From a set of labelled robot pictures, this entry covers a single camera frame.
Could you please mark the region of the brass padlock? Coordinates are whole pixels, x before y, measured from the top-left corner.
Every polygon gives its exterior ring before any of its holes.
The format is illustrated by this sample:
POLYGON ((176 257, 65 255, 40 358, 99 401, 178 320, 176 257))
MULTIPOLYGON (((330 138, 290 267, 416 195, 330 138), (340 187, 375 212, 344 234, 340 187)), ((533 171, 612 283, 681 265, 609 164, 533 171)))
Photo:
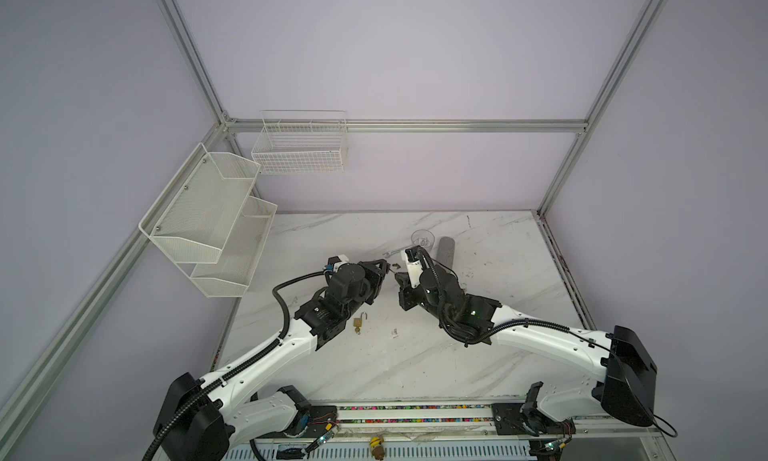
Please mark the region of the brass padlock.
POLYGON ((355 332, 357 335, 360 335, 360 334, 361 334, 361 331, 362 331, 362 327, 363 327, 364 321, 365 321, 367 318, 368 318, 368 315, 367 315, 367 313, 366 313, 366 312, 362 312, 362 313, 361 313, 359 316, 357 316, 357 317, 355 317, 355 318, 353 319, 353 327, 354 327, 354 332, 355 332))

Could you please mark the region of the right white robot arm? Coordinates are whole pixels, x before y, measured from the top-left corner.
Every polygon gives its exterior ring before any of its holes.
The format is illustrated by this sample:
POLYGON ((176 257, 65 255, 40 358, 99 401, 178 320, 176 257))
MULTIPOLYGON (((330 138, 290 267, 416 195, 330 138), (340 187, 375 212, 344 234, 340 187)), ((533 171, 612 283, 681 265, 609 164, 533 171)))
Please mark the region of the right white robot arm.
POLYGON ((456 275, 441 265, 414 264, 396 273, 395 280, 403 310, 427 311, 462 346, 508 346, 579 373, 571 383, 531 384, 518 408, 524 432, 539 436, 555 427, 568 430, 576 417, 606 415, 677 437, 674 426, 655 412, 658 368, 633 330, 586 330, 526 315, 467 293, 456 275))

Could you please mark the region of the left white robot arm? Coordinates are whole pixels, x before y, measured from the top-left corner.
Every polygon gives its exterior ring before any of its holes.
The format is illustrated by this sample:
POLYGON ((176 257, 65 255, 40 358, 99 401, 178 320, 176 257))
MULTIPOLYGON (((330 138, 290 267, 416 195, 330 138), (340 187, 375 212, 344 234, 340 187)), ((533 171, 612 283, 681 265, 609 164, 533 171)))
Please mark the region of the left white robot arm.
POLYGON ((258 391, 291 364, 339 335, 364 304, 378 297, 391 266, 384 259, 352 263, 332 257, 316 272, 272 290, 282 325, 271 339, 199 378, 177 377, 168 387, 143 457, 220 460, 229 449, 271 432, 302 432, 310 403, 286 386, 266 398, 258 391))

